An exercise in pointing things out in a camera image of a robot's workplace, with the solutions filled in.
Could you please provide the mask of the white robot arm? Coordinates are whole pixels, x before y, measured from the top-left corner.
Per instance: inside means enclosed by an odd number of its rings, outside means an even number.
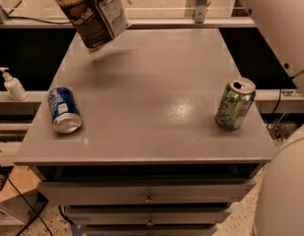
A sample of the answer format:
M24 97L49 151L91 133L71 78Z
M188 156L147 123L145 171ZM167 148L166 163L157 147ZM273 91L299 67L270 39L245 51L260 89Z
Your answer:
M239 0L304 96L304 0Z

